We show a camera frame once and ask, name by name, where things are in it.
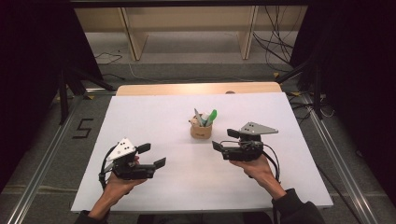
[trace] pencil holder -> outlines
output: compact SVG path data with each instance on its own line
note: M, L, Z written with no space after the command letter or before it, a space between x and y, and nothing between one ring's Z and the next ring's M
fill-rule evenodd
M191 136L197 139L208 139L210 135L212 135L212 126L213 123L210 124L208 127L200 127L197 121L196 116L189 120L191 124Z

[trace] black sleeve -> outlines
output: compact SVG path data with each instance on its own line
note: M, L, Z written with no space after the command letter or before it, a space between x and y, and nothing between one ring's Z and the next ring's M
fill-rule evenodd
M89 211L85 211L85 210L82 211L79 214L75 224L107 224L107 221L106 221L107 216L103 220L98 221L92 217L89 217L88 216L89 213L90 213Z
M321 224L325 223L317 207L311 203L302 203L294 189L286 190L287 194L274 201L274 208L280 213L281 224Z

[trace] white tabletop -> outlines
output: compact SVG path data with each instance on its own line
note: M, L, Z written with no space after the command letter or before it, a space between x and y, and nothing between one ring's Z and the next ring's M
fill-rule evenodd
M190 135L188 120L194 108L200 112L218 110L209 139ZM98 174L103 158L123 137L135 146L151 143L151 150L139 155L142 164L166 157L166 165L124 196L112 211L189 213L271 208L271 196L265 189L241 168L224 161L212 147L212 140L236 141L226 130L239 130L248 121L279 130L262 135L262 141L278 156L283 188L295 188L303 202L332 206L286 95L274 92L114 96L71 210L92 209L102 193Z

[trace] table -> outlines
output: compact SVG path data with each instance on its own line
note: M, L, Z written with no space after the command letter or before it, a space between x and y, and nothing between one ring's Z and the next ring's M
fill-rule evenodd
M158 91L160 85L120 88L110 102L71 210L79 212L92 208L102 192L97 180L101 162L108 150L124 136L136 146L151 143L151 150L140 155L141 163L153 163L163 157L167 161L154 178L123 197L112 211L160 214L271 208L270 195L240 168L224 161L211 146L212 140L236 140L227 136L226 129L239 129L248 121L279 130L279 133L262 136L262 140L276 151L283 187L296 188L303 202L311 201L321 208L332 206L286 95L264 88L274 87L274 83L240 83L232 87L237 94L224 94L232 85L165 85L163 93ZM183 86L189 90L184 95L177 89ZM253 91L254 87L269 92L252 93L257 92ZM146 89L149 95L124 95L127 89L139 88ZM170 90L177 95L170 95ZM209 94L198 94L198 90ZM188 119L193 116L194 108L218 110L210 139L191 138Z

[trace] hand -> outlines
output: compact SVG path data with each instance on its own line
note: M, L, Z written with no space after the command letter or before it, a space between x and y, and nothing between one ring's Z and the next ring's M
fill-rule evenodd
M134 162L136 164L139 164L138 160L139 157L135 156ZM111 206L116 204L119 199L121 199L125 194L129 193L129 191L131 191L135 186L142 184L146 181L147 179L118 179L113 173L111 173L102 196L93 206L93 209L88 214L88 216L93 217L97 220L102 220Z
M245 174L253 177L260 186L271 194L274 200L286 194L286 191L274 178L270 164L264 155L260 155L255 161L230 161L230 163L244 169Z

